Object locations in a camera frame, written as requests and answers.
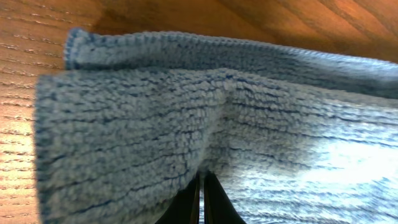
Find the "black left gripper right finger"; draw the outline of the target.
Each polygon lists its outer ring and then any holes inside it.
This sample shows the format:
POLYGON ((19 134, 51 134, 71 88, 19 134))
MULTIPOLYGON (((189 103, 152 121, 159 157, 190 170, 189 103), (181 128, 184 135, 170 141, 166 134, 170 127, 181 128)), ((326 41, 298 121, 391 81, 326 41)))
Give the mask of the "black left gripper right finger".
POLYGON ((205 224, 246 224, 212 172, 204 179, 204 211, 205 224))

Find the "blue microfiber cloth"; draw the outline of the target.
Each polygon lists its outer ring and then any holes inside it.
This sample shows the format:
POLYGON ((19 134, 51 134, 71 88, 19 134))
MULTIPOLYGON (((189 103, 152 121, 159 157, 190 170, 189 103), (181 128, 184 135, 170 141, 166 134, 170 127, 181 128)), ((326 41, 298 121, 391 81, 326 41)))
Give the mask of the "blue microfiber cloth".
POLYGON ((397 222, 397 65, 181 32, 70 31, 35 91, 42 223, 154 223, 216 174, 246 223, 397 222))

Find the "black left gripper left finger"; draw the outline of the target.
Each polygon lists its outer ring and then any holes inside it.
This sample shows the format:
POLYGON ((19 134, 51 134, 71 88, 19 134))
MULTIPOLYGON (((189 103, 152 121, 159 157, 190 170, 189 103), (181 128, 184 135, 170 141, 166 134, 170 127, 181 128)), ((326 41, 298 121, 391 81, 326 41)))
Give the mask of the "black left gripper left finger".
POLYGON ((198 224, 200 215, 200 178, 197 174, 180 190, 166 212, 155 224, 198 224))

